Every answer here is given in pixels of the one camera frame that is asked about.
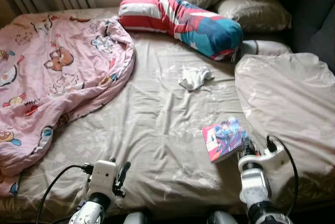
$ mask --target bed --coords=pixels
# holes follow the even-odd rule
[[[117,8],[63,13],[109,18]],[[236,158],[211,164],[201,131],[230,116],[260,149],[269,132],[287,143],[300,174],[298,209],[332,203],[335,78],[325,64],[310,54],[286,54],[245,55],[235,66],[208,59],[167,35],[130,35],[136,61],[122,92],[98,111],[55,131],[47,155],[21,173],[18,195],[0,199],[1,221],[33,221],[43,193],[65,166],[112,157],[119,164],[130,161],[131,168],[124,184],[127,195],[117,199],[109,215],[135,210],[149,210],[154,218],[202,215],[212,209],[244,213]],[[190,93],[178,85],[185,66],[207,66],[215,78]],[[292,73],[298,75],[291,82]],[[291,166],[269,178],[278,206],[290,205]],[[86,192],[87,175],[69,170],[50,192],[41,220],[52,222],[73,213]]]

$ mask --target book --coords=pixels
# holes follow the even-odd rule
[[[202,129],[210,161],[216,163],[241,150],[242,138],[248,136],[238,120],[229,118]]]

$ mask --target red white and blue pillow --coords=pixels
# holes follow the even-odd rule
[[[242,42],[241,26],[182,0],[123,0],[125,29],[168,33],[213,60],[231,59]]]

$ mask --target white cloth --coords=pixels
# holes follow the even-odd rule
[[[179,78],[178,83],[188,91],[194,91],[203,86],[205,80],[211,80],[214,76],[206,66],[200,68],[183,68],[182,77]]]

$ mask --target mattress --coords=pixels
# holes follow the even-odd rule
[[[117,9],[66,13],[80,18],[107,18],[117,14]],[[202,127],[234,116],[253,136],[255,131],[237,94],[235,66],[212,61],[167,35],[130,35],[136,47],[136,62],[127,85],[99,111],[55,131],[44,158],[22,172],[18,195],[0,199],[0,220],[34,220],[43,193],[63,168],[112,157],[118,164],[130,161],[131,168],[124,183],[126,197],[118,198],[108,215],[149,210],[154,218],[172,218],[218,208],[244,213],[236,158],[211,164],[201,131]],[[206,66],[215,78],[199,90],[188,92],[178,85],[185,66]],[[260,138],[256,143],[262,147],[262,141]],[[274,173],[270,184],[276,203],[288,206],[291,194],[283,188],[292,188],[293,172],[289,165],[283,169],[285,177]],[[301,189],[318,192],[314,202],[331,199],[333,184],[323,190],[318,180],[306,180],[308,187]],[[67,171],[49,193],[41,221],[72,214],[85,198],[87,188],[86,174],[79,169]]]

